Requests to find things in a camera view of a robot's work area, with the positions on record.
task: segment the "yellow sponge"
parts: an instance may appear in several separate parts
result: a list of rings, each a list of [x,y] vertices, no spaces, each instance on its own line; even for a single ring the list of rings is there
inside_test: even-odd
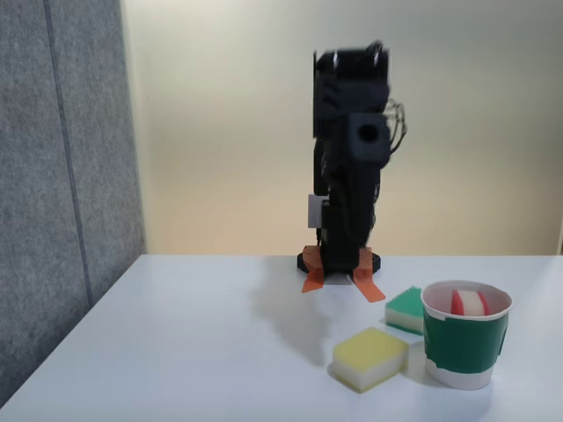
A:
[[[362,393],[400,371],[407,354],[407,343],[368,328],[334,347],[332,371],[340,381]]]

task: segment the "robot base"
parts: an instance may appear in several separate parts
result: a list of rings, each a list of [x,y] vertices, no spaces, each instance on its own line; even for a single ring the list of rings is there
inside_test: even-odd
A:
[[[348,274],[348,275],[352,275],[352,272],[354,271],[354,268],[350,269],[349,271],[331,270],[330,266],[327,267],[325,265],[325,261],[323,260],[322,255],[321,255],[321,260],[323,261],[323,273],[324,273],[325,276],[332,274],[332,273],[345,273],[345,274]],[[373,273],[376,273],[377,270],[379,270],[381,268],[381,258],[376,253],[372,253],[371,254],[371,262],[372,262],[372,271],[373,271]],[[299,268],[304,273],[309,272],[309,270],[307,269],[307,266],[303,262],[303,253],[300,253],[299,255],[297,255],[297,268]]]

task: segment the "red and white object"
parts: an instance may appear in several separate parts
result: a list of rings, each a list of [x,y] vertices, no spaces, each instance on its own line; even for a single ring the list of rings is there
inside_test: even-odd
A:
[[[451,298],[451,313],[467,317],[490,315],[489,305],[483,292],[454,290]]]

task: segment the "beige wall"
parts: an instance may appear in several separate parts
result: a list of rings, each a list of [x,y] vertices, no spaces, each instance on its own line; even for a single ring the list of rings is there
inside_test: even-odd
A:
[[[312,243],[311,53],[375,39],[410,128],[384,170],[376,250],[556,252],[560,0],[122,2],[151,252]]]

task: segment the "green cup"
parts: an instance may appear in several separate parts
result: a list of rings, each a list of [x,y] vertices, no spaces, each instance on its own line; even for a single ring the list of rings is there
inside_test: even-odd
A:
[[[456,289],[483,292],[491,315],[450,314],[452,292]],[[454,389],[485,387],[501,354],[512,297],[496,287],[473,281],[440,281],[426,287],[421,297],[427,371]]]

